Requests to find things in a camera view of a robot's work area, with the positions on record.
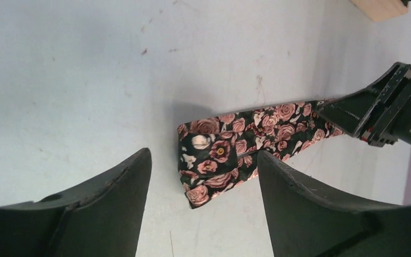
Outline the rose patterned necktie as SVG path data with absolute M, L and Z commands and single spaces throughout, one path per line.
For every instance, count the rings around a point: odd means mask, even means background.
M 191 208 L 258 176 L 266 151 L 287 161 L 342 130 L 314 108 L 322 101 L 294 102 L 194 120 L 178 126 L 178 170 Z

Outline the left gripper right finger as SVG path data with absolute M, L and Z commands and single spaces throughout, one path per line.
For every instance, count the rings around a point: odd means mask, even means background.
M 411 256 L 411 205 L 346 193 L 265 151 L 257 167 L 275 256 Z

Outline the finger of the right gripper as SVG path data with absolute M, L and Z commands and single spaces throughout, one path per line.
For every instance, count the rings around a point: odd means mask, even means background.
M 394 63 L 369 86 L 315 108 L 344 133 L 358 139 L 394 139 L 389 125 L 411 98 L 411 64 Z

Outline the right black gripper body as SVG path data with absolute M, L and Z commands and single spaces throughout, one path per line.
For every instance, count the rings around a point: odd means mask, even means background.
M 411 145 L 411 69 L 395 72 L 385 84 L 379 81 L 369 88 L 378 95 L 369 108 L 360 140 L 376 147 L 398 140 Z

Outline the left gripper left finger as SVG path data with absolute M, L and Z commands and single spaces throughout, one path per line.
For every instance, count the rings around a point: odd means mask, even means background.
M 142 148 L 38 202 L 0 207 L 0 256 L 135 256 L 151 169 Z

